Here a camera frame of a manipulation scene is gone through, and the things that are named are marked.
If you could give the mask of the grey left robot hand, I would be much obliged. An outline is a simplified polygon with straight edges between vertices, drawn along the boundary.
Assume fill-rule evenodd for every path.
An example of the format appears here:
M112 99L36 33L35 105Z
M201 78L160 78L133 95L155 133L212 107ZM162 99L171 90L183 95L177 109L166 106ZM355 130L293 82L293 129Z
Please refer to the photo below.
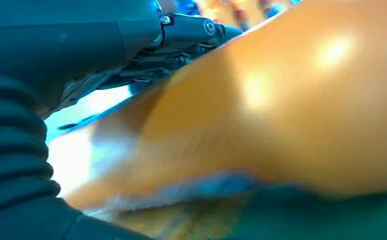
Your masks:
M44 119L241 34L156 0L0 0L0 240L143 240L58 197Z

